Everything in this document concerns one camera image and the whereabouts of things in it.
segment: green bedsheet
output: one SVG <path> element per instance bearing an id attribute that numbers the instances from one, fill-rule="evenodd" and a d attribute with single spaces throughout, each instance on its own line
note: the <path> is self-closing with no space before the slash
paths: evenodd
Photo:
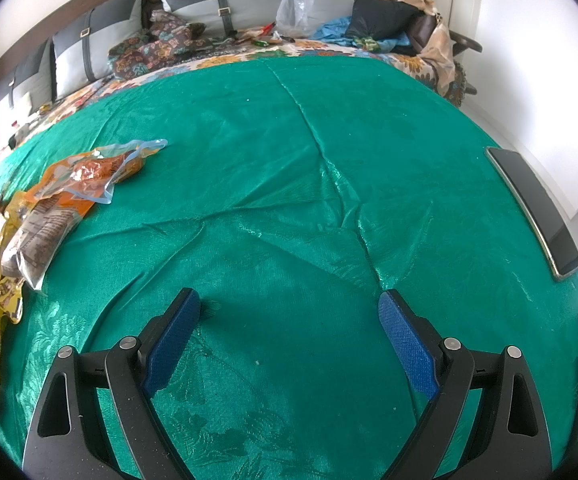
<path id="1" fill-rule="evenodd" d="M 183 286 L 200 293 L 203 320 L 153 402 L 199 480 L 380 478 L 424 407 L 378 321 L 392 287 L 469 348 L 522 349 L 560 459 L 578 273 L 554 282 L 484 155 L 494 143 L 460 111 L 376 60 L 234 63 L 78 112 L 13 152 L 0 185 L 18 165 L 23 188 L 64 156 L 160 137 L 169 146 L 69 236 L 44 294 L 6 330 L 0 442 L 16 460 L 58 348 L 136 335 Z"/>

